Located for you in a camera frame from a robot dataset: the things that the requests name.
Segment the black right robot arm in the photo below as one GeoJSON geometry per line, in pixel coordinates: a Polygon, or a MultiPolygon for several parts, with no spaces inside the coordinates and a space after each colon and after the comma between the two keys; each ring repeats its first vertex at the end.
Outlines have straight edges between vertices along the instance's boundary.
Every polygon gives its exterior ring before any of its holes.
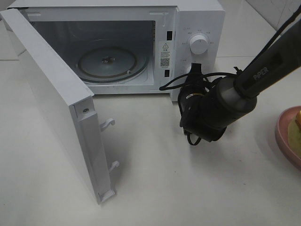
{"type": "Polygon", "coordinates": [[[262,91],[301,66],[300,14],[298,8],[236,74],[203,74],[200,65],[191,65],[178,96],[180,127],[190,145],[220,139],[227,126],[254,110],[262,91]]]}

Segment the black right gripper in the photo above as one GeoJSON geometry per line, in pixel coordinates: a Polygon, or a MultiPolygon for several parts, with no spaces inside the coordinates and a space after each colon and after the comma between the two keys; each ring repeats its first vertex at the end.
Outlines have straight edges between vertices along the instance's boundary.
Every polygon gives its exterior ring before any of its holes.
{"type": "Polygon", "coordinates": [[[201,73],[201,64],[191,63],[190,73],[185,80],[183,92],[185,94],[206,94],[212,89],[211,82],[201,73]]]}

